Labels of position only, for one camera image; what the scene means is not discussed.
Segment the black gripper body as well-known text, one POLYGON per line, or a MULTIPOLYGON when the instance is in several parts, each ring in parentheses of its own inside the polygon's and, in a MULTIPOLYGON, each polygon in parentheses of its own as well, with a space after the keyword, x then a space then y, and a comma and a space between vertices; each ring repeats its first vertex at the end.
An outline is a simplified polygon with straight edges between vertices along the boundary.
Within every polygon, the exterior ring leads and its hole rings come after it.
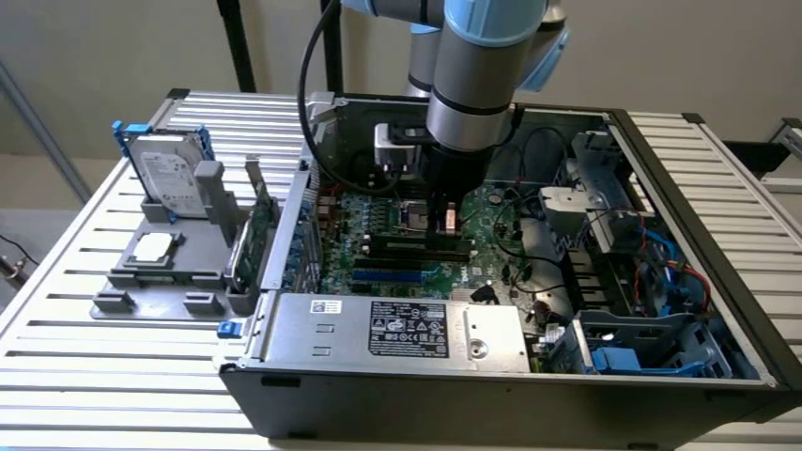
POLYGON ((448 197, 465 197, 484 183, 490 148, 461 151, 434 146, 428 152, 428 186, 448 197))

